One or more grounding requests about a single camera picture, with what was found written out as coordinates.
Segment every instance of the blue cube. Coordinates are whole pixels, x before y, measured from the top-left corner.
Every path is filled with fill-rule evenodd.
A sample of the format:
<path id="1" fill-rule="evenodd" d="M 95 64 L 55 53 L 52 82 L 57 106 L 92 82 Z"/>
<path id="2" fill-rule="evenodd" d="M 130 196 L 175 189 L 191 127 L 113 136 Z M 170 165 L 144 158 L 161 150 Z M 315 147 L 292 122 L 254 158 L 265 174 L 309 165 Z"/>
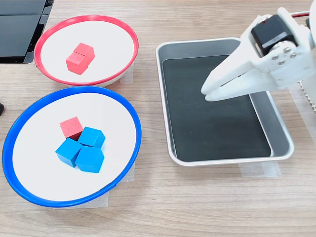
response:
<path id="1" fill-rule="evenodd" d="M 62 162 L 75 167 L 77 156 L 82 147 L 82 144 L 74 141 L 71 138 L 67 138 L 56 150 L 56 154 Z"/>
<path id="2" fill-rule="evenodd" d="M 81 171 L 99 173 L 104 160 L 101 148 L 83 146 L 79 152 L 76 164 Z"/>
<path id="3" fill-rule="evenodd" d="M 91 127 L 85 127 L 78 140 L 78 142 L 83 144 L 84 146 L 99 147 L 99 148 L 102 147 L 104 141 L 105 141 L 105 136 L 102 133 L 102 131 L 91 128 Z"/>

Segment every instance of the silver tray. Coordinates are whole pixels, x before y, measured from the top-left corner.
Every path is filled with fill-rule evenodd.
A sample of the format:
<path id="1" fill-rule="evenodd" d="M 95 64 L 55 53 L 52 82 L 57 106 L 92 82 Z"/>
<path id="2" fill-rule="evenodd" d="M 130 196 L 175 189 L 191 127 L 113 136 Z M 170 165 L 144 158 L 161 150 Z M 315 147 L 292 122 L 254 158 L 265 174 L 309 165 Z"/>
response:
<path id="1" fill-rule="evenodd" d="M 264 136 L 270 147 L 270 155 L 264 157 L 237 157 L 185 161 L 177 156 L 173 131 L 171 127 L 170 110 L 166 93 L 163 63 L 169 59 L 190 59 L 212 56 L 230 55 L 238 46 L 238 38 L 223 38 L 210 40 L 180 41 L 163 43 L 156 49 L 158 75 L 162 99 L 164 123 L 170 157 L 182 166 L 202 166 L 214 164 L 229 164 L 254 161 L 282 160 L 289 158 L 294 152 L 294 144 L 289 132 L 279 114 L 271 94 L 259 92 L 250 94 L 250 101 L 255 111 Z"/>

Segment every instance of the metal tray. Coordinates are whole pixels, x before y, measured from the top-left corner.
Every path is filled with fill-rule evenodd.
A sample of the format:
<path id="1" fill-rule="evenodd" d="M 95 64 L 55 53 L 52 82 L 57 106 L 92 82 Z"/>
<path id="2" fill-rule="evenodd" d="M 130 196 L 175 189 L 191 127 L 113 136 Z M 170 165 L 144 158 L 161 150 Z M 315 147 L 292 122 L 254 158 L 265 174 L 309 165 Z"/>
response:
<path id="1" fill-rule="evenodd" d="M 294 152 L 268 91 L 219 102 L 202 99 L 207 75 L 239 43 L 238 38 L 180 41 L 156 49 L 168 151 L 179 165 L 281 160 Z"/>

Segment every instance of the wire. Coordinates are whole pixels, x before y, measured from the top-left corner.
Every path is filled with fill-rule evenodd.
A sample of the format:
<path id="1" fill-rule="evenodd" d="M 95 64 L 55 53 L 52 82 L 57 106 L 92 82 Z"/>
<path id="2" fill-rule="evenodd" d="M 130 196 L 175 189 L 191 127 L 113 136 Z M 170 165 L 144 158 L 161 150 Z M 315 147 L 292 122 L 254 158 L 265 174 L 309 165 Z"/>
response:
<path id="1" fill-rule="evenodd" d="M 302 16 L 309 16 L 309 15 L 310 15 L 310 11 L 299 11 L 299 12 L 291 13 L 291 16 L 293 18 L 302 17 Z"/>

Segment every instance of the red rim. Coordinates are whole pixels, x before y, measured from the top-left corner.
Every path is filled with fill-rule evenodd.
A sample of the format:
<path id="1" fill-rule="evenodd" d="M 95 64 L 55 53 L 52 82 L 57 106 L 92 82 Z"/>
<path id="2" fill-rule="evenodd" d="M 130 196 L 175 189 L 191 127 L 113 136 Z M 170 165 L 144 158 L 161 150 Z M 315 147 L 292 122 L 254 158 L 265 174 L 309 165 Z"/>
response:
<path id="1" fill-rule="evenodd" d="M 40 58 L 40 53 L 41 53 L 41 49 L 44 45 L 44 43 L 46 42 L 46 40 L 55 32 L 59 31 L 62 28 L 65 28 L 69 25 L 75 24 L 75 23 L 79 23 L 79 22 L 83 22 L 83 21 L 105 21 L 105 22 L 109 22 L 112 24 L 115 24 L 119 27 L 121 27 L 122 29 L 126 30 L 129 35 L 132 37 L 133 42 L 134 42 L 134 53 L 133 53 L 133 57 L 130 60 L 130 62 L 118 73 L 102 79 L 102 80 L 97 80 L 97 81 L 92 81 L 92 82 L 69 82 L 69 81 L 64 81 L 64 80 L 60 80 L 57 79 L 56 77 L 52 76 L 50 73 L 48 73 L 48 71 L 46 71 L 45 67 L 42 64 L 41 58 Z M 110 17 L 110 16 L 100 16 L 100 15 L 87 15 L 87 16 L 76 16 L 67 20 L 64 20 L 56 25 L 54 25 L 53 27 L 51 27 L 50 29 L 48 29 L 38 40 L 36 46 L 35 46 L 35 50 L 34 50 L 34 62 L 35 65 L 37 66 L 37 68 L 48 78 L 63 83 L 63 84 L 67 84 L 67 85 L 96 85 L 96 84 L 101 84 L 101 83 L 105 83 L 107 81 L 110 81 L 116 77 L 118 77 L 119 75 L 121 75 L 123 72 L 125 72 L 134 62 L 137 53 L 138 53 L 138 48 L 139 48 L 139 42 L 138 42 L 138 38 L 136 33 L 134 32 L 134 30 L 125 22 L 118 20 L 116 18 Z"/>

